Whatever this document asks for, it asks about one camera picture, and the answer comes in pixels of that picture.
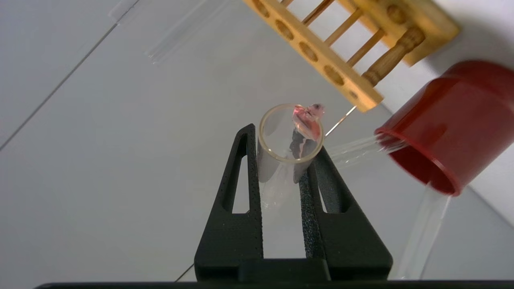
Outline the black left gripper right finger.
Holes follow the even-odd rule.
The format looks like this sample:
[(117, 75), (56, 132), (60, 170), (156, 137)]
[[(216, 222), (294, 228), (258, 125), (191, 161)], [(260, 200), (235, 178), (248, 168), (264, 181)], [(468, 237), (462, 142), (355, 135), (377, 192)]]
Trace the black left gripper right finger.
[(387, 280), (393, 258), (322, 148), (299, 182), (307, 258), (334, 281)]

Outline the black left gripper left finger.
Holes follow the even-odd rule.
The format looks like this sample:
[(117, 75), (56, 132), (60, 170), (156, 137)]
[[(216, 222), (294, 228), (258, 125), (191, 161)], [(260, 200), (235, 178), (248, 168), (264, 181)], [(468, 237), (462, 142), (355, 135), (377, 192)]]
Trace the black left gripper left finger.
[[(247, 158), (249, 211), (233, 213), (242, 158)], [(237, 281), (240, 265), (264, 258), (255, 125), (233, 141), (207, 224), (194, 256), (198, 281)]]

